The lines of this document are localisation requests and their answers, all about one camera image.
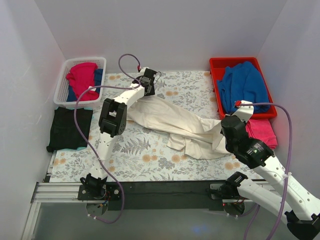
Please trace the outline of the cream t shirt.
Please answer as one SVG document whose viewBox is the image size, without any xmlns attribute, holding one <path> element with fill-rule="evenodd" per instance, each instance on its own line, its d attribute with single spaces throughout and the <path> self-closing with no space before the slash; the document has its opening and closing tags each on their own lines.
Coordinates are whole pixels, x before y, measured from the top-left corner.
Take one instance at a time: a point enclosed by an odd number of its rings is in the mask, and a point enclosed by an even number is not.
<svg viewBox="0 0 320 240">
<path fill-rule="evenodd" d="M 139 99 L 128 109 L 127 115 L 147 129 L 168 133 L 167 146 L 184 150 L 194 159 L 217 159 L 229 154 L 220 120 L 201 118 L 157 96 Z"/>
</svg>

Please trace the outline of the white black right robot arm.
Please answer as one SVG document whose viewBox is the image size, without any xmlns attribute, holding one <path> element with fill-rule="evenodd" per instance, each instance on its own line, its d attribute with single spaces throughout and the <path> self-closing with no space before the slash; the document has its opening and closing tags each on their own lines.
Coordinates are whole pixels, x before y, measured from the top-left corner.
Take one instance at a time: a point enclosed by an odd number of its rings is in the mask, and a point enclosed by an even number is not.
<svg viewBox="0 0 320 240">
<path fill-rule="evenodd" d="M 237 116 L 221 121 L 226 149 L 243 164 L 263 177 L 275 192 L 254 183 L 237 171 L 211 194 L 222 199 L 249 199 L 274 215 L 299 240 L 313 240 L 320 233 L 320 200 L 304 188 L 261 140 L 249 137 L 245 122 Z"/>
</svg>

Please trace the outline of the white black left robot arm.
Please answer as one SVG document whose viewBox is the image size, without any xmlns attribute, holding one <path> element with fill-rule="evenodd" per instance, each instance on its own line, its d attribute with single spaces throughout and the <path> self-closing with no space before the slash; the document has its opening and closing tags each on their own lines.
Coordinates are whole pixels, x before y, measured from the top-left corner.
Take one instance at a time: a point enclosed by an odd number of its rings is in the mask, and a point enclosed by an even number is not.
<svg viewBox="0 0 320 240">
<path fill-rule="evenodd" d="M 86 178 L 80 179 L 85 191 L 95 200 L 101 200 L 106 196 L 107 189 L 104 185 L 109 174 L 104 170 L 103 164 L 110 158 L 118 136 L 125 131 L 128 108 L 139 99 L 155 94 L 157 73 L 155 70 L 144 67 L 142 75 L 133 80 L 128 89 L 113 99 L 106 98 L 103 101 L 98 120 L 100 135 L 97 163 L 92 165 Z"/>
</svg>

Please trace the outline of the folded pink t shirt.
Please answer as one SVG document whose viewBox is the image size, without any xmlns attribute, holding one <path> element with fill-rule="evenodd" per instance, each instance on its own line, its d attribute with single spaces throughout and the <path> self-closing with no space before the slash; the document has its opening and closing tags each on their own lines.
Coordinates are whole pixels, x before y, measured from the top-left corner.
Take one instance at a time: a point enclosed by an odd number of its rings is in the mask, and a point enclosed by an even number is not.
<svg viewBox="0 0 320 240">
<path fill-rule="evenodd" d="M 278 146 L 277 137 L 268 119 L 250 119 L 245 129 L 249 137 L 263 141 L 272 150 Z"/>
</svg>

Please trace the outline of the navy t shirt in basket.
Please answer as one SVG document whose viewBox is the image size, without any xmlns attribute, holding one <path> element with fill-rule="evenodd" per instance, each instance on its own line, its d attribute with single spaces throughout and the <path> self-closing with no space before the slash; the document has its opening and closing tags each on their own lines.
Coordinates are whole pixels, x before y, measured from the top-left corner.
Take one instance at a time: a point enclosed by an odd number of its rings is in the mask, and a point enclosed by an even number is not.
<svg viewBox="0 0 320 240">
<path fill-rule="evenodd" d="M 71 70 L 67 75 L 68 97 L 67 102 L 76 102 L 79 96 L 87 89 L 102 84 L 103 69 L 78 68 Z"/>
</svg>

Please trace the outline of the blue t shirt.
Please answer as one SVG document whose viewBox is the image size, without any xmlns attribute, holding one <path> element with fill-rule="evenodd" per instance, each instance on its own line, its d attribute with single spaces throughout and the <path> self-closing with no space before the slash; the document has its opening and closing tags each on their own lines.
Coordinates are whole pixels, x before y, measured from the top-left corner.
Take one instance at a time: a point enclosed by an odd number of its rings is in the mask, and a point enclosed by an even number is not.
<svg viewBox="0 0 320 240">
<path fill-rule="evenodd" d="M 269 102 L 268 91 L 261 73 L 249 61 L 227 66 L 223 78 L 217 81 L 221 105 L 227 114 L 236 111 L 235 102 Z"/>
</svg>

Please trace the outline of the magenta t shirt in basket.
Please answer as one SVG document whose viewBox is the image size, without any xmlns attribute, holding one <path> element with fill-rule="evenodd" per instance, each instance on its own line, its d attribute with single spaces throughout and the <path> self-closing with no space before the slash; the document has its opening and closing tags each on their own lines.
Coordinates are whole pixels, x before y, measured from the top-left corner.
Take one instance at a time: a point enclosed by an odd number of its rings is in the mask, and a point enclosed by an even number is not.
<svg viewBox="0 0 320 240">
<path fill-rule="evenodd" d="M 89 87 L 95 86 L 96 63 L 84 62 L 73 66 L 66 75 L 68 80 L 67 102 L 76 102 L 79 96 Z"/>
</svg>

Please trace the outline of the red plastic bin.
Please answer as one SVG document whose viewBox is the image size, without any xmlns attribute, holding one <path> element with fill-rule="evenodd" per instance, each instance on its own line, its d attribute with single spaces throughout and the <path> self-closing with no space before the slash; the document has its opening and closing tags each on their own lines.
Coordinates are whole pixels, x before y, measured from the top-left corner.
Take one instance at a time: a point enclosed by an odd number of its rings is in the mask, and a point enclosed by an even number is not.
<svg viewBox="0 0 320 240">
<path fill-rule="evenodd" d="M 272 96 L 269 92 L 267 82 L 264 78 L 263 72 L 260 68 L 259 62 L 255 57 L 213 57 L 209 59 L 210 64 L 210 74 L 213 82 L 213 92 L 215 93 L 216 97 L 216 104 L 217 104 L 217 112 L 219 115 L 220 120 L 222 120 L 226 112 L 221 103 L 221 96 L 218 91 L 218 84 L 217 82 L 223 79 L 225 75 L 225 68 L 226 67 L 234 67 L 238 64 L 242 64 L 244 62 L 250 62 L 261 74 L 262 79 L 264 81 L 266 91 L 268 94 L 268 100 L 270 103 L 273 102 Z"/>
</svg>

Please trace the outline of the white plastic basket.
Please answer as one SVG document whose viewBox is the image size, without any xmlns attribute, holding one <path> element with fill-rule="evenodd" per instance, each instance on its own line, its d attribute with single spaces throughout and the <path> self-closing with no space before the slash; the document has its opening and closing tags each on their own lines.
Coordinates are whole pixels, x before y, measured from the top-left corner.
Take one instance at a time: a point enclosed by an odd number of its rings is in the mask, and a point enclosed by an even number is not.
<svg viewBox="0 0 320 240">
<path fill-rule="evenodd" d="M 54 93 L 54 103 L 58 106 L 64 106 L 66 108 L 74 108 L 76 101 L 67 102 L 68 97 L 68 87 L 69 82 L 66 79 L 66 75 L 69 73 L 70 69 L 81 63 L 95 63 L 97 64 L 97 69 L 103 69 L 102 82 L 101 85 L 105 83 L 106 65 L 107 60 L 104 57 L 78 57 L 71 58 L 65 61 L 60 71 L 59 80 Z"/>
</svg>

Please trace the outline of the folded black t shirt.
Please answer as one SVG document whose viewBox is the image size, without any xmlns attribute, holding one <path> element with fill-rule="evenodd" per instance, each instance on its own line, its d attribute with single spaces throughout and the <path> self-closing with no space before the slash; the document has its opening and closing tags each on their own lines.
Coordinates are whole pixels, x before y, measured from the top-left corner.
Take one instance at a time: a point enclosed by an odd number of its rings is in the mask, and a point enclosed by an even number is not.
<svg viewBox="0 0 320 240">
<path fill-rule="evenodd" d="M 86 138 L 89 137 L 93 110 L 78 108 L 76 119 L 80 130 Z M 75 121 L 74 110 L 64 107 L 58 107 L 54 111 L 54 117 L 50 129 L 49 144 L 46 150 L 49 153 L 58 150 L 77 150 L 86 148 L 88 143 L 79 133 Z"/>
</svg>

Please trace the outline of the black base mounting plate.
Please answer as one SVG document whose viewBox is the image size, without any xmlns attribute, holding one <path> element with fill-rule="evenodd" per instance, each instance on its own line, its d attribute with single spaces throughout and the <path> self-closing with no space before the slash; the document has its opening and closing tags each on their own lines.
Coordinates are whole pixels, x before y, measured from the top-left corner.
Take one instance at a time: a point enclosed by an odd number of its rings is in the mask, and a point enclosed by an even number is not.
<svg viewBox="0 0 320 240">
<path fill-rule="evenodd" d="M 225 181 L 136 181 L 87 183 L 81 181 L 78 200 L 97 201 L 110 211 L 207 209 L 222 211 L 230 200 L 237 211 L 244 211 L 244 199 L 236 187 Z"/>
</svg>

